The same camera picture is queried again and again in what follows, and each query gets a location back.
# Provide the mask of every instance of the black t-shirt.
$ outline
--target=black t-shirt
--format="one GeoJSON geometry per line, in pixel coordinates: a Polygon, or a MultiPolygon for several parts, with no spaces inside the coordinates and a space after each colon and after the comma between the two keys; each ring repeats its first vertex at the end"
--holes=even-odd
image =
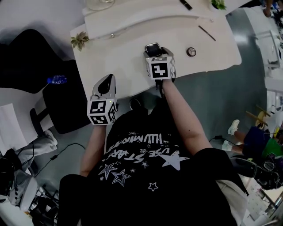
{"type": "Polygon", "coordinates": [[[179,134],[166,129],[118,133],[108,143],[87,178],[61,181],[59,226],[78,219],[83,226],[236,225],[216,180],[245,188],[224,151],[208,148],[190,156],[179,134]]]}

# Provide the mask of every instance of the gray floor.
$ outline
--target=gray floor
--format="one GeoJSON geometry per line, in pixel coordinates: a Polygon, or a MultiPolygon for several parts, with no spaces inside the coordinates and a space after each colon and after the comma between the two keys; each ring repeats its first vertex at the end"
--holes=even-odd
{"type": "MultiPolygon", "coordinates": [[[[242,36],[248,42],[238,42],[242,64],[216,72],[202,72],[178,78],[175,84],[201,121],[207,137],[223,135],[234,119],[240,119],[239,129],[247,132],[254,120],[245,115],[245,111],[258,114],[255,104],[266,107],[266,89],[264,86],[264,67],[248,17],[242,9],[227,16],[235,36],[242,36]]],[[[158,92],[154,88],[140,94],[145,107],[152,109],[158,92]]],[[[119,115],[130,110],[129,98],[119,100],[119,115]]],[[[54,154],[70,143],[87,145],[92,126],[88,125],[74,132],[59,135],[51,129],[58,140],[58,150],[36,157],[35,162],[41,169],[54,154]]],[[[219,142],[212,142],[220,147],[219,142]]],[[[49,182],[59,188],[60,179],[70,173],[78,173],[84,150],[80,146],[69,147],[56,160],[52,161],[38,176],[39,183],[49,182]]]]}

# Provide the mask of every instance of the water bottle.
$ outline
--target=water bottle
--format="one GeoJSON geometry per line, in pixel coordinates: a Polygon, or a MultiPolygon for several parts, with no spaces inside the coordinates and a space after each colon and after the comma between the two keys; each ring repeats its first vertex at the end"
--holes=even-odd
{"type": "Polygon", "coordinates": [[[65,75],[55,75],[47,79],[47,83],[51,83],[54,85],[63,84],[67,82],[67,78],[65,75]]]}

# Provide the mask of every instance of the person's left arm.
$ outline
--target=person's left arm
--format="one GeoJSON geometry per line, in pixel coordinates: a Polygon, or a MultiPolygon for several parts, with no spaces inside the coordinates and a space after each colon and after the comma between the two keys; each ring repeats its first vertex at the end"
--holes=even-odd
{"type": "Polygon", "coordinates": [[[90,171],[102,158],[106,137],[106,125],[97,125],[92,131],[88,146],[80,166],[80,175],[87,177],[90,171]]]}

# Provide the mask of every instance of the round black object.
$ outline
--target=round black object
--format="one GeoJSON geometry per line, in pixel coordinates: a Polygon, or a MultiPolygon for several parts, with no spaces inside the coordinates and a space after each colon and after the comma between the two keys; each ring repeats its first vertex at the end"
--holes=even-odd
{"type": "Polygon", "coordinates": [[[187,49],[187,55],[190,57],[194,57],[196,55],[196,49],[193,47],[190,47],[187,49]]]}

